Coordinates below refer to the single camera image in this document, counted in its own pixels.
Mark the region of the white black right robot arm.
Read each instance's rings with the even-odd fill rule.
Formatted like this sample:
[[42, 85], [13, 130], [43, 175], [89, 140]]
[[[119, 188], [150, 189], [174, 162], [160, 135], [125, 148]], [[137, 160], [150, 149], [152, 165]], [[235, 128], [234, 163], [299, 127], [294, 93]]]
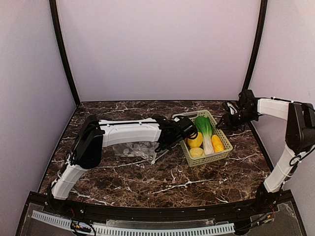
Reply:
[[278, 201], [299, 163], [315, 150], [315, 108], [311, 103], [255, 97], [250, 89], [241, 91], [237, 102], [223, 102], [222, 106], [225, 113], [216, 125], [218, 129], [237, 129], [258, 121], [261, 116], [286, 122], [283, 152], [270, 175], [259, 185], [250, 205], [255, 213], [262, 213]]

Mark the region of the clear zip top bag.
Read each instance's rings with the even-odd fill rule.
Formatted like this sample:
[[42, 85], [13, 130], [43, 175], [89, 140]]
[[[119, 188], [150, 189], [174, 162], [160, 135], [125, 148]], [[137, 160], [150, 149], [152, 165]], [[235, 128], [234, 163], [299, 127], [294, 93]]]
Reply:
[[115, 144], [112, 146], [114, 153], [119, 157], [141, 157], [151, 165], [154, 165], [169, 150], [155, 152], [158, 148], [157, 142], [131, 142]]

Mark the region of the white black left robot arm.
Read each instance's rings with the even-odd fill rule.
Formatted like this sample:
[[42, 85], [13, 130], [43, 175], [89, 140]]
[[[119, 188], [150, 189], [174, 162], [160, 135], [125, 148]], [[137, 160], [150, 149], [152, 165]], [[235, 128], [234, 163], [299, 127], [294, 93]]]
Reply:
[[99, 120], [90, 115], [84, 121], [64, 166], [58, 170], [56, 179], [48, 188], [48, 204], [57, 214], [70, 211], [66, 200], [79, 178], [88, 170], [97, 167], [103, 148], [134, 142], [157, 143], [155, 152], [170, 150], [186, 138], [195, 138], [194, 123], [184, 116], [167, 119], [155, 116], [142, 120]]

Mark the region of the green bok choy toy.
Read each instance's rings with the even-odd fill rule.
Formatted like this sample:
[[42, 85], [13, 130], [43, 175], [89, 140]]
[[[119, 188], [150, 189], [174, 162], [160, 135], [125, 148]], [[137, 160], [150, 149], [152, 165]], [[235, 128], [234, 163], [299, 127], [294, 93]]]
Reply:
[[198, 132], [203, 135], [203, 149], [206, 155], [214, 153], [214, 149], [211, 142], [212, 126], [210, 120], [207, 117], [199, 116], [194, 121]]

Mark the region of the pale yellow bread toy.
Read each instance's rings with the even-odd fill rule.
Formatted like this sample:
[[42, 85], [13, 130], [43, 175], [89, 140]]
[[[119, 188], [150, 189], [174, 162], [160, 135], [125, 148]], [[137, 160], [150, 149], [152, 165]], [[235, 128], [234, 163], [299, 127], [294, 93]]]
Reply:
[[192, 159], [196, 159], [196, 158], [200, 158], [205, 156], [205, 152], [204, 149], [200, 148], [200, 147], [193, 147], [189, 150], [189, 154], [191, 156]]

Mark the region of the yellow lemon toy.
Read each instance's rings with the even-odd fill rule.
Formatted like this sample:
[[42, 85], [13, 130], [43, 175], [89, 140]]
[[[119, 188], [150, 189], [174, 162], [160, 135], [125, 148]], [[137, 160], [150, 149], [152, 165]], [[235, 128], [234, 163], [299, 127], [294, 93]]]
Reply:
[[193, 138], [187, 138], [189, 148], [199, 148], [203, 143], [203, 135], [198, 132]]

